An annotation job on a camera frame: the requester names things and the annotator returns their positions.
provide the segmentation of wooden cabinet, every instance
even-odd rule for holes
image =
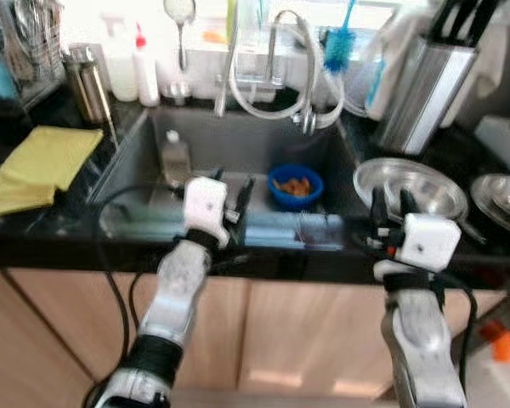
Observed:
[[[12,269],[12,275],[95,378],[104,377],[115,367],[121,351],[122,323],[103,274]],[[127,299],[134,274],[115,277]],[[235,388],[248,287],[249,282],[242,279],[207,280],[193,337],[178,371],[178,387]],[[140,319],[155,290],[155,275],[140,278],[134,293]]]
[[[479,312],[502,296],[477,292]],[[253,282],[240,391],[377,397],[392,381],[384,298],[376,286]],[[445,314],[453,332],[466,325],[462,293],[449,291]]]
[[[0,408],[79,408],[90,385],[89,376],[0,275]]]

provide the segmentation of dish soap bottle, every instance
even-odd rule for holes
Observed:
[[[111,92],[117,100],[133,102],[138,98],[138,84],[134,69],[132,35],[129,35],[124,22],[118,19],[109,19],[106,23],[110,39],[104,44],[103,49]]]
[[[162,148],[164,179],[172,187],[184,185],[191,177],[189,146],[179,139],[175,130],[167,132],[167,142]]]
[[[147,40],[139,24],[136,36],[136,51],[134,52],[134,66],[138,80],[139,102],[143,106],[159,105],[159,88],[156,82],[156,57],[151,48],[147,47]]]

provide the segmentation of black countertop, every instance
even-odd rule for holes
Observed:
[[[118,139],[128,133],[142,107],[137,103],[113,103]],[[87,128],[78,115],[71,95],[64,89],[31,112],[34,124],[68,128]],[[370,142],[376,124],[344,113],[352,161],[362,162],[381,156]],[[28,118],[0,128],[0,163],[30,131]],[[87,204],[102,172],[115,154],[110,132],[76,176],[66,193],[57,193],[52,207],[0,217],[0,265],[51,269],[103,269],[94,248],[94,208]],[[472,181],[484,173],[502,173],[505,168],[471,135],[453,127],[440,132],[426,153],[418,157],[454,179],[468,191]],[[483,214],[471,206],[469,221],[490,237],[490,244],[477,246],[463,237],[450,266],[472,287],[502,286],[510,277],[510,235],[503,234]],[[372,258],[367,257],[349,239],[352,231],[367,228],[366,215],[344,218],[324,232],[310,230],[311,236],[300,247],[279,245],[233,246],[219,254],[215,275],[299,281],[375,283]],[[151,241],[123,236],[105,242],[112,266],[124,271],[152,271],[171,241]]]

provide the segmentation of kitchen sink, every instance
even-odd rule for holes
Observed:
[[[129,185],[157,185],[118,196],[105,208],[100,224],[108,235],[169,240],[183,232],[183,203],[164,188],[160,162],[168,130],[177,131],[189,145],[194,175],[224,170],[221,179],[229,186],[229,207],[234,207],[247,178],[255,178],[246,220],[236,237],[241,243],[333,245],[343,217],[367,214],[354,192],[354,165],[336,127],[307,138],[290,119],[266,121],[238,112],[218,118],[210,110],[159,107],[145,110],[138,119],[92,199],[94,204],[102,202]],[[309,166],[323,178],[325,192],[313,208],[287,212],[274,201],[266,174],[285,163]]]

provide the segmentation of faucet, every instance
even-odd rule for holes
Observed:
[[[215,98],[214,112],[216,116],[223,117],[225,111],[225,100],[227,95],[227,89],[230,84],[231,91],[233,95],[236,97],[238,103],[249,113],[254,116],[262,117],[264,119],[282,119],[284,117],[293,116],[293,121],[301,124],[301,129],[303,134],[311,135],[315,130],[315,113],[312,111],[312,93],[314,91],[315,86],[315,51],[314,44],[312,43],[312,39],[309,33],[308,23],[300,17],[297,13],[291,10],[281,10],[274,19],[272,23],[272,27],[270,30],[270,40],[269,40],[269,56],[267,58],[265,74],[262,81],[257,79],[242,79],[243,82],[257,84],[257,85],[266,85],[272,88],[275,88],[279,84],[276,83],[273,78],[274,71],[274,57],[275,57],[275,39],[276,39],[276,31],[277,26],[281,20],[281,17],[286,14],[293,14],[297,19],[297,28],[300,30],[300,36],[302,36],[304,40],[304,44],[306,46],[306,54],[308,57],[308,69],[307,69],[307,77],[306,77],[306,88],[304,90],[303,96],[296,104],[294,104],[291,108],[282,110],[281,112],[265,112],[264,110],[258,110],[251,106],[247,101],[243,98],[240,91],[236,86],[236,77],[234,72],[234,64],[235,64],[235,56],[237,52],[238,45],[238,2],[240,0],[236,0],[235,8],[233,13],[233,21],[232,21],[232,35],[230,39],[229,52],[227,53],[227,58],[225,61],[225,69],[223,74],[223,80],[221,83],[221,88],[218,91],[218,94]]]

